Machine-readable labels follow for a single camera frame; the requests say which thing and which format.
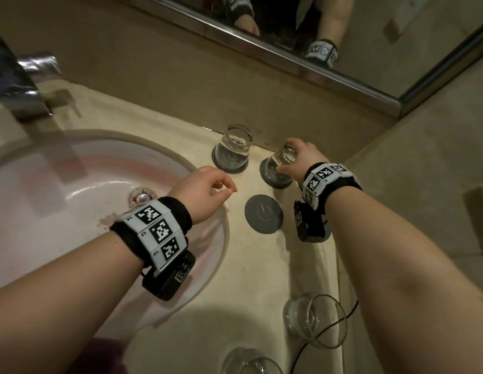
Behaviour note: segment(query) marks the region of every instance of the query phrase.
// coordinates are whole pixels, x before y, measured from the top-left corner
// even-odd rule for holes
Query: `forearm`
[[[0,373],[62,373],[143,263],[113,232],[0,289]]]
[[[345,35],[354,0],[322,0],[317,40],[331,40],[337,47]]]
[[[483,293],[449,258],[356,188],[333,192],[325,210],[384,369],[483,372]]]

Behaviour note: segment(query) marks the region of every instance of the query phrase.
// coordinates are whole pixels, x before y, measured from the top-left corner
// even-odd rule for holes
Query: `chrome faucet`
[[[52,115],[35,83],[61,78],[49,53],[15,56],[0,37],[0,102],[20,121]]]

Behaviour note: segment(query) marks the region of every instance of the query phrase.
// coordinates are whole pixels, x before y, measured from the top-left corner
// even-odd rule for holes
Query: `bathroom counter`
[[[216,132],[67,81],[44,83],[39,88],[51,95],[69,92],[74,102],[56,107],[53,118],[29,125],[18,124],[0,106],[0,157],[35,143],[47,132],[69,131],[108,138],[126,134],[131,140],[147,139],[173,150],[196,167],[213,165],[212,148],[221,137]],[[286,373],[302,342],[285,331],[285,302],[309,291],[338,299],[333,238],[323,244],[299,241],[293,219],[293,202],[301,198],[297,185],[275,190],[259,175],[260,162],[271,154],[253,146],[247,169],[232,175],[238,192],[225,205],[230,237],[217,272],[183,308],[133,337],[125,355],[129,373],[213,374],[220,371],[226,354],[238,346],[263,350]],[[281,230],[264,235],[248,225],[245,203],[257,194],[278,200],[284,212]],[[342,373],[342,349],[306,348],[295,372],[316,371]]]

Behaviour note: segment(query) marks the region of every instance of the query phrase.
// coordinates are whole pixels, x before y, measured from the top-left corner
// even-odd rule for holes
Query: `metal mirror frame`
[[[483,56],[483,24],[400,97],[321,68],[174,0],[128,0],[131,5],[198,33],[332,93],[402,118]]]

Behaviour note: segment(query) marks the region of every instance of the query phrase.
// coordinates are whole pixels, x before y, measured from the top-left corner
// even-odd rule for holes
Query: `metal drain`
[[[138,188],[129,195],[129,207],[135,208],[142,206],[155,199],[157,195],[147,188]]]

